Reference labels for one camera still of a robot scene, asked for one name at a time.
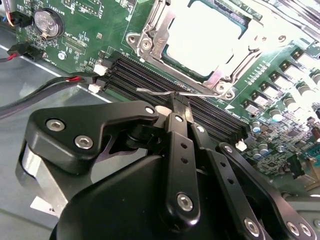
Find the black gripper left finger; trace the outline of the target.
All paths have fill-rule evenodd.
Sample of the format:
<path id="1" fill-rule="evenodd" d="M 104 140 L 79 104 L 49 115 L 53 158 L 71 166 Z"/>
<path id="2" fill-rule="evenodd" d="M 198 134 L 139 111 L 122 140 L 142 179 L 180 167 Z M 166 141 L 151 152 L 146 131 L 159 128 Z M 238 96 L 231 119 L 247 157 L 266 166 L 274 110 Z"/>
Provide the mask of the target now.
<path id="1" fill-rule="evenodd" d="M 200 218 L 193 122 L 189 100 L 175 93 L 163 106 L 136 100 L 39 109 L 28 119 L 19 157 L 24 186 L 60 216 L 92 184 L 95 163 L 145 149 L 164 165 L 161 216 L 173 229 L 189 229 Z"/>

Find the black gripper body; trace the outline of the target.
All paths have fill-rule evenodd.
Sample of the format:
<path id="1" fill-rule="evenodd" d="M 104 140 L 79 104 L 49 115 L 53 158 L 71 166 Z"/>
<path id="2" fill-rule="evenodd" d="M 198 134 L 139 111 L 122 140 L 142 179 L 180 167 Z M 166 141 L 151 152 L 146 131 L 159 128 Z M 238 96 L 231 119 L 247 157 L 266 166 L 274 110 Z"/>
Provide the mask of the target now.
<path id="1" fill-rule="evenodd" d="M 200 218 L 188 230 L 164 219 L 167 160 L 145 156 L 77 193 L 51 234 L 53 240 L 248 240 L 213 177 L 196 173 Z"/>

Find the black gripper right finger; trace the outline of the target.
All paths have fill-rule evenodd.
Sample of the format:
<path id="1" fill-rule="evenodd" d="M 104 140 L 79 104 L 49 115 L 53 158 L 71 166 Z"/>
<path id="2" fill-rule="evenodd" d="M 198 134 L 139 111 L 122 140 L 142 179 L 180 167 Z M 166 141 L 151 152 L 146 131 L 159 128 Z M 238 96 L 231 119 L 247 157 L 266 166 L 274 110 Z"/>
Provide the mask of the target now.
<path id="1" fill-rule="evenodd" d="M 214 145 L 194 122 L 189 99 L 182 97 L 184 116 L 195 144 L 195 161 L 215 180 L 236 240 L 316 240 L 311 225 L 226 142 Z"/>

